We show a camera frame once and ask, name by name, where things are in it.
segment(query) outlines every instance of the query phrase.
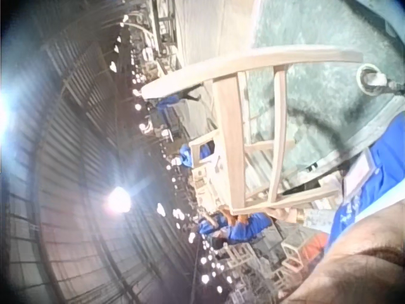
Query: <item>hair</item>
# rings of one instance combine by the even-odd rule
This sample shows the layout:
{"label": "hair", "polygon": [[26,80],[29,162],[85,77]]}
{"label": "hair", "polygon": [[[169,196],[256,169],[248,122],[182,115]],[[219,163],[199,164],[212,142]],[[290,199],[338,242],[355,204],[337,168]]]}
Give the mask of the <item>hair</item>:
{"label": "hair", "polygon": [[228,240],[224,237],[212,237],[211,238],[211,246],[214,250],[220,250],[223,248],[223,245],[227,243]]}

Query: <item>wooden chair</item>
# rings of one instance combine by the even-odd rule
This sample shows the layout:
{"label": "wooden chair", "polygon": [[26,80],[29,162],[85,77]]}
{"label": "wooden chair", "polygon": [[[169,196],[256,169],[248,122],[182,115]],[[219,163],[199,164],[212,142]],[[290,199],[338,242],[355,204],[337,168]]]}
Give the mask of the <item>wooden chair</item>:
{"label": "wooden chair", "polygon": [[[159,98],[181,91],[195,84],[213,80],[213,97],[216,108],[218,130],[216,130],[216,149],[224,159],[226,176],[226,201],[234,215],[260,212],[265,207],[287,208],[302,203],[336,195],[336,185],[325,185],[316,189],[287,196],[278,194],[282,164],[286,146],[287,123],[287,70],[294,63],[321,63],[341,61],[361,63],[363,55],[356,51],[343,50],[331,46],[277,46],[253,49],[246,54],[215,58],[187,66],[142,88],[144,98]],[[275,94],[275,138],[273,141],[244,144],[243,119],[240,102],[238,72],[263,67],[274,69]],[[269,194],[266,201],[254,199],[248,201],[245,188],[246,151],[273,150],[273,169],[269,182]]]}

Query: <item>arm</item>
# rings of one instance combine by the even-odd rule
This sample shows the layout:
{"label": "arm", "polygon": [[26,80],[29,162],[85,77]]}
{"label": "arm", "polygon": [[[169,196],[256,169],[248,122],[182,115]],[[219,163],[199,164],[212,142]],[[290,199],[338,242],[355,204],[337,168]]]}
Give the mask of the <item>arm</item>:
{"label": "arm", "polygon": [[332,228],[335,210],[317,209],[271,209],[267,208],[266,213],[278,220],[288,223],[298,223],[307,228],[316,229],[330,233]]}

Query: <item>bright light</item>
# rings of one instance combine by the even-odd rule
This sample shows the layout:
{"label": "bright light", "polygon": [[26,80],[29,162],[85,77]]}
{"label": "bright light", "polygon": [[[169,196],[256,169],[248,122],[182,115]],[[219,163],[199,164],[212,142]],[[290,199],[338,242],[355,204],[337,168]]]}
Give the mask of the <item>bright light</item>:
{"label": "bright light", "polygon": [[3,97],[0,96],[0,144],[3,138],[3,134],[6,132],[7,124],[8,124],[8,117],[6,111],[6,103]]}
{"label": "bright light", "polygon": [[194,232],[191,232],[189,235],[189,243],[192,244],[192,242],[194,242],[195,238],[196,238],[196,234]]}
{"label": "bright light", "polygon": [[207,284],[207,283],[209,282],[209,276],[208,276],[207,274],[202,275],[202,276],[201,276],[201,281],[202,281],[204,284]]}
{"label": "bright light", "polygon": [[132,94],[137,96],[137,97],[139,97],[141,95],[141,93],[137,89],[133,89]]}
{"label": "bright light", "polygon": [[158,208],[156,209],[156,211],[162,216],[165,217],[166,216],[166,212],[165,209],[163,208],[161,203],[158,203]]}
{"label": "bright light", "polygon": [[116,213],[125,213],[131,209],[131,197],[122,187],[116,187],[108,196],[108,206]]}
{"label": "bright light", "polygon": [[182,164],[182,161],[180,157],[176,156],[171,160],[171,165],[172,166],[180,166]]}
{"label": "bright light", "polygon": [[162,136],[169,136],[169,130],[168,129],[165,129],[165,130],[162,130]]}
{"label": "bright light", "polygon": [[111,64],[109,65],[109,69],[114,73],[116,73],[116,65],[114,61],[112,61]]}

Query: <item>gray floor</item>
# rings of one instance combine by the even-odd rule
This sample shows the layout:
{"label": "gray floor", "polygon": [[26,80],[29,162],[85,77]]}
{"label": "gray floor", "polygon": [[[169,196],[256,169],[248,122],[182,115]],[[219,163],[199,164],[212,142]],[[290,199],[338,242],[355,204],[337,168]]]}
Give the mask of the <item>gray floor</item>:
{"label": "gray floor", "polygon": [[[326,44],[355,49],[363,52],[365,63],[404,81],[403,50],[399,51],[384,29],[376,28],[381,20],[365,11],[341,0],[263,0],[254,47]],[[287,136],[295,138],[297,146],[284,160],[284,169],[301,170],[333,151],[341,155],[350,151],[349,140],[390,108],[393,95],[371,98],[358,89],[355,76],[359,66],[326,63],[290,68]],[[252,135],[264,139],[272,138],[272,77],[270,69],[249,74],[251,115],[261,115]]]}

